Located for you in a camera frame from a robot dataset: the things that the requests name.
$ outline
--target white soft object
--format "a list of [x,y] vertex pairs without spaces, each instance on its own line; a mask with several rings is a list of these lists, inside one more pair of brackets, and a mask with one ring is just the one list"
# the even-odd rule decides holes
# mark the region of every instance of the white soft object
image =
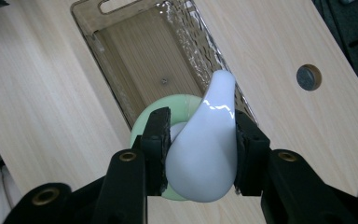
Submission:
[[195,202],[223,197],[237,172],[235,77],[213,73],[200,107],[169,149],[166,174],[172,188]]

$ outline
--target wooden table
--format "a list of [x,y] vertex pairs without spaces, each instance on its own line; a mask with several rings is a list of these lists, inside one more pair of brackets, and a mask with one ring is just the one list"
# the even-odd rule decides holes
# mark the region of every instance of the wooden table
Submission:
[[[74,0],[0,8],[0,153],[23,193],[105,174],[130,131],[70,13]],[[272,148],[299,152],[328,184],[358,191],[358,78],[310,0],[195,0]],[[296,71],[323,82],[304,91]],[[260,223],[259,198],[149,198],[150,223]]]

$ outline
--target light wood surface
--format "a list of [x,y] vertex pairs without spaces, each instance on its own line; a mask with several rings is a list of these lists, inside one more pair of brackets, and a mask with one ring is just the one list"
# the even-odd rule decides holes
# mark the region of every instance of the light wood surface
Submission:
[[[23,193],[104,175],[130,131],[70,14],[74,1],[0,9],[0,152]],[[299,152],[328,184],[358,191],[358,79],[309,0],[196,0],[273,148]],[[296,83],[303,64],[323,76]],[[150,223],[263,223],[258,198],[148,199]]]

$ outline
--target wood grain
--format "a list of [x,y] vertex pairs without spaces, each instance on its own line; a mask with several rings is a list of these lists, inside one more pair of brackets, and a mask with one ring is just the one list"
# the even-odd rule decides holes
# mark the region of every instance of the wood grain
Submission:
[[[22,192],[78,189],[127,147],[129,129],[70,14],[74,1],[0,9],[0,152]],[[358,79],[309,0],[196,0],[272,147],[302,154],[328,184],[358,191]],[[296,83],[310,63],[316,91]],[[150,223],[262,223],[259,199],[149,198]]]

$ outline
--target metal grommet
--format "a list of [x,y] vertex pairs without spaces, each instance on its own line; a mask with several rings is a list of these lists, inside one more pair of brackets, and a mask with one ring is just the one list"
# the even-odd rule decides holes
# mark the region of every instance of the metal grommet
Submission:
[[133,152],[124,152],[119,158],[121,161],[133,161],[136,158],[136,154]]
[[53,202],[60,195],[60,190],[57,188],[47,188],[39,191],[32,199],[34,205],[40,206]]
[[289,152],[280,152],[278,156],[283,159],[284,161],[296,161],[297,157]]

